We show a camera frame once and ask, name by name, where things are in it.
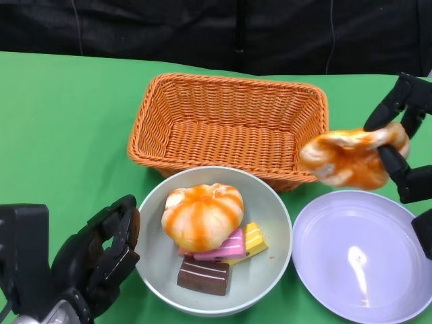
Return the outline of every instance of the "orange wicker basket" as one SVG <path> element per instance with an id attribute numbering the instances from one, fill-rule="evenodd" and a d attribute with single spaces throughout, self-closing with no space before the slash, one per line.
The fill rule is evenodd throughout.
<path id="1" fill-rule="evenodd" d="M 147 88 L 128 154 L 165 177 L 222 165 L 286 192 L 316 181 L 298 152 L 328 125 L 327 97 L 310 84 L 163 74 Z"/>

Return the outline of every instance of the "black backdrop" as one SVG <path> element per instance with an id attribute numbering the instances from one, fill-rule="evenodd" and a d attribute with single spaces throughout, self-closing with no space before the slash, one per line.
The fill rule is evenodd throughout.
<path id="1" fill-rule="evenodd" d="M 249 74 L 324 74 L 330 0 L 247 0 L 236 65 L 236 0 L 75 0 L 84 55 Z M 334 0 L 330 74 L 432 69 L 431 0 Z M 0 0 L 0 51 L 79 55 L 70 0 Z"/>

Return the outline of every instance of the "plate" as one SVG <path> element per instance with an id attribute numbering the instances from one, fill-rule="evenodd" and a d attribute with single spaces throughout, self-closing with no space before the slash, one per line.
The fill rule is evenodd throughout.
<path id="1" fill-rule="evenodd" d="M 320 196 L 299 214 L 293 262 L 325 307 L 357 323 L 401 323 L 432 301 L 432 261 L 411 226 L 414 215 L 370 192 Z"/>

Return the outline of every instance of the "green tablecloth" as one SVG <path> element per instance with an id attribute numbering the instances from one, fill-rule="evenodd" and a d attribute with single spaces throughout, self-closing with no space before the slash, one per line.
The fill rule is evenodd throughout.
<path id="1" fill-rule="evenodd" d="M 0 203 L 44 203 L 50 210 L 50 261 L 71 234 L 100 208 L 125 194 L 140 203 L 162 177 L 135 165 L 128 136 L 150 79 L 164 72 L 235 76 L 195 67 L 116 59 L 0 53 Z M 330 126 L 361 127 L 392 88 L 393 76 L 267 76 L 321 87 Z M 413 167 L 430 164 L 432 119 L 412 143 Z M 331 191 L 307 184 L 282 194 L 292 221 L 315 197 Z M 398 200 L 393 184 L 377 191 Z M 420 214 L 432 206 L 407 207 Z M 8 323 L 14 316 L 8 317 Z M 290 263 L 276 287 L 257 305 L 222 319 L 193 317 L 159 300 L 135 271 L 117 302 L 97 323 L 346 323 L 321 306 Z M 432 322 L 432 307 L 413 323 Z"/>

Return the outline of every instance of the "chocolate cake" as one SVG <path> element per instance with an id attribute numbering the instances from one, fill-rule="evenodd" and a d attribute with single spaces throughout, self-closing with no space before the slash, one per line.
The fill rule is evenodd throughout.
<path id="1" fill-rule="evenodd" d="M 177 285 L 218 296 L 227 293 L 230 265 L 215 261 L 197 261 L 185 257 L 178 273 Z"/>

